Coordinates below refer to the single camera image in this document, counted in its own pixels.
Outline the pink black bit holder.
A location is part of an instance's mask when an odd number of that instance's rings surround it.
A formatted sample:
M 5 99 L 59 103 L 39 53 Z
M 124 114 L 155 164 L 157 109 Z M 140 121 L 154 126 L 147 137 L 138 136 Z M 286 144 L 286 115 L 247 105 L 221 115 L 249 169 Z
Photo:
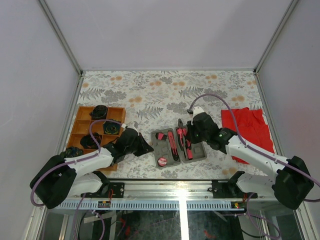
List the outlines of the pink black bit holder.
M 166 141 L 167 138 L 168 138 L 168 136 L 167 136 L 166 134 L 162 133 L 162 132 L 157 132 L 157 133 L 155 134 L 155 137 L 156 137 L 156 139 L 157 139 L 158 141 Z

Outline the small red tape measure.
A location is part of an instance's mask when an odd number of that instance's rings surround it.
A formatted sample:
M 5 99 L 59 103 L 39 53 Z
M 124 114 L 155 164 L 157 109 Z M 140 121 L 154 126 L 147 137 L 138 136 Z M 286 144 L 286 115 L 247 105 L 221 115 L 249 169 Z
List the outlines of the small red tape measure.
M 164 167 L 168 164 L 168 160 L 165 158 L 165 157 L 160 157 L 158 160 L 157 160 L 157 164 L 160 166 L 160 167 Z

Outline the pink black pliers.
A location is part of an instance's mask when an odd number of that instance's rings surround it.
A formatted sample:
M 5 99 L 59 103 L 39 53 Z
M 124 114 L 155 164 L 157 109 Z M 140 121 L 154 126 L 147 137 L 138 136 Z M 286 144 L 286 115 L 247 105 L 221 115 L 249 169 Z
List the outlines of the pink black pliers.
M 184 149 L 186 146 L 191 146 L 191 142 L 187 139 L 188 130 L 186 127 L 184 127 L 183 121 L 180 118 L 178 119 L 178 128 L 176 129 L 176 133 L 177 133 L 177 136 L 178 135 L 183 136 Z

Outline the grey plastic tool case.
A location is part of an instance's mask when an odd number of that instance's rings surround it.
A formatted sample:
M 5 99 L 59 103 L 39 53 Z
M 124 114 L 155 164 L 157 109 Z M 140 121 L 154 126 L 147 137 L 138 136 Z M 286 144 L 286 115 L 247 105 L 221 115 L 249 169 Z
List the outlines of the grey plastic tool case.
M 188 160 L 187 159 L 187 155 L 186 155 L 186 150 L 185 149 L 184 149 L 184 151 L 185 151 L 185 157 L 184 157 L 184 154 L 181 151 L 180 146 L 179 146 L 179 142 L 178 142 L 179 139 L 178 139 L 178 135 L 177 135 L 176 129 L 177 129 L 177 127 L 176 128 L 164 128 L 164 129 L 152 131 L 150 133 L 152 147 L 154 149 L 153 153 L 154 153 L 155 166 L 158 169 L 178 166 L 181 163 L 184 163 L 184 164 L 194 163 L 194 162 L 205 160 L 207 158 L 207 153 L 206 153 L 204 144 L 201 143 L 201 142 L 200 143 L 196 143 L 196 144 L 191 144 L 191 150 L 192 150 L 192 155 L 193 155 L 193 159 L 192 160 Z M 179 160 L 178 161 L 175 161 L 173 159 L 173 155 L 172 155 L 171 146 L 170 146 L 170 143 L 169 143 L 168 136 L 167 136 L 166 140 L 157 140 L 156 139 L 156 133 L 161 132 L 161 133 L 164 133 L 164 134 L 168 135 L 168 131 L 172 131 L 173 132 L 175 144 L 176 144 L 178 155 L 179 155 Z M 158 165 L 158 159 L 160 157 L 164 157 L 164 158 L 167 159 L 167 165 L 165 165 L 163 167 L 160 167 Z

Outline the pink black utility knife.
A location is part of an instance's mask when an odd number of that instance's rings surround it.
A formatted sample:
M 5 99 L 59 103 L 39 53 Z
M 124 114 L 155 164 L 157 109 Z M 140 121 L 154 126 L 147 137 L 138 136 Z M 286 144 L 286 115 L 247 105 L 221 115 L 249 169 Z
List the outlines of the pink black utility knife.
M 171 148 L 171 153 L 172 153 L 172 157 L 175 161 L 179 160 L 179 154 L 178 154 L 178 149 L 176 146 L 176 142 L 174 139 L 174 135 L 172 131 L 168 131 L 167 133 L 168 136 L 168 140 L 169 140 L 169 144 L 170 144 L 170 148 Z

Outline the pink black screwdriver short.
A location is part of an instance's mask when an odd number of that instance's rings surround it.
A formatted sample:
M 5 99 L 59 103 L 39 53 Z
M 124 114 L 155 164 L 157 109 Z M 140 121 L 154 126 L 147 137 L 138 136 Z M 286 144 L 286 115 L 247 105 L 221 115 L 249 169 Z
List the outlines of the pink black screwdriver short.
M 188 160 L 192 160 L 193 159 L 193 153 L 192 153 L 192 149 L 191 149 L 191 146 L 186 146 L 185 147 L 185 152 L 186 152 L 186 158 Z

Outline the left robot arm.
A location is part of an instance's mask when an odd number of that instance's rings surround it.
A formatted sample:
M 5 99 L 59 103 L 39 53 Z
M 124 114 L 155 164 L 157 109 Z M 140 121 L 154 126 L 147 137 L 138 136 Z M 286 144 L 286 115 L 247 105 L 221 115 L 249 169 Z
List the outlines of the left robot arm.
M 127 127 L 116 140 L 93 152 L 70 158 L 55 155 L 30 182 L 30 200 L 34 206 L 53 209 L 73 196 L 111 198 L 111 182 L 100 170 L 127 155 L 140 157 L 153 151 L 136 128 Z

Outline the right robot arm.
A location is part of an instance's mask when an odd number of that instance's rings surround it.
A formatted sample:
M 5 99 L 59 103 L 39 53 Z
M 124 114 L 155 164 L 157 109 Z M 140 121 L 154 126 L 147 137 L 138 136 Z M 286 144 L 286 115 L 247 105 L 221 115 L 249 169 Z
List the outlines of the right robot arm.
M 192 144 L 201 142 L 213 150 L 240 158 L 264 173 L 253 179 L 243 173 L 228 184 L 233 197 L 244 193 L 274 194 L 283 206 L 296 210 L 314 187 L 305 162 L 297 156 L 286 158 L 267 151 L 242 138 L 229 129 L 220 128 L 201 107 L 187 110 L 192 119 L 187 122 L 187 139 Z

